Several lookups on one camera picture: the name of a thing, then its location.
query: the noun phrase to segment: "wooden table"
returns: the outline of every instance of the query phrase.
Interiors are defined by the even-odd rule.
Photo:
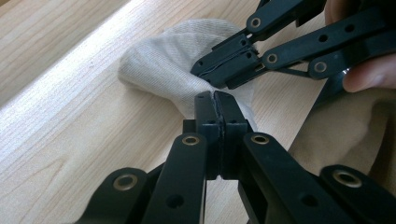
[[[166,99],[126,89],[119,58],[141,39],[192,18],[243,27],[259,1],[10,0],[0,6],[1,223],[71,223],[114,170],[150,171],[181,134]],[[263,51],[323,25],[290,25]],[[261,132],[289,148],[322,82],[256,79]],[[208,184],[206,223],[246,223],[235,182]]]

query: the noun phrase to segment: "light wood surface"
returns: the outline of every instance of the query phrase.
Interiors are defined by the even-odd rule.
[[[71,223],[122,167],[161,164],[182,116],[168,101],[126,89],[118,59],[130,46],[192,18],[243,27],[259,1],[10,0],[0,6],[0,222]],[[294,25],[268,49],[323,25]],[[256,81],[259,130],[289,148],[322,82],[282,74]],[[235,182],[208,183],[206,223],[246,223]]]

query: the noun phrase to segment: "fabric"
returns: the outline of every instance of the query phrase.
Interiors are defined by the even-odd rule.
[[[344,164],[396,195],[395,109],[395,90],[342,94],[311,111],[289,153],[315,175]]]
[[[222,20],[184,21],[128,49],[120,60],[119,79],[127,86],[169,99],[186,119],[193,119],[194,96],[217,90],[190,73],[193,64],[239,30]],[[253,89],[253,82],[249,82],[236,90],[222,91],[235,97],[245,118],[257,130],[250,108]]]

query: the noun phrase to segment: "finger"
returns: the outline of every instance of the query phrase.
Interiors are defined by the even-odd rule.
[[[349,92],[372,87],[396,88],[396,54],[371,59],[353,67],[344,77],[344,89]]]
[[[326,25],[356,13],[360,4],[360,0],[328,0],[324,10]]]

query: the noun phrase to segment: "human hand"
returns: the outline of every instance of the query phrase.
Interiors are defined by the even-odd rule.
[[[328,0],[326,24],[342,20],[358,10],[360,0]],[[344,77],[346,91],[378,87],[396,89],[396,53],[376,57],[352,67]]]

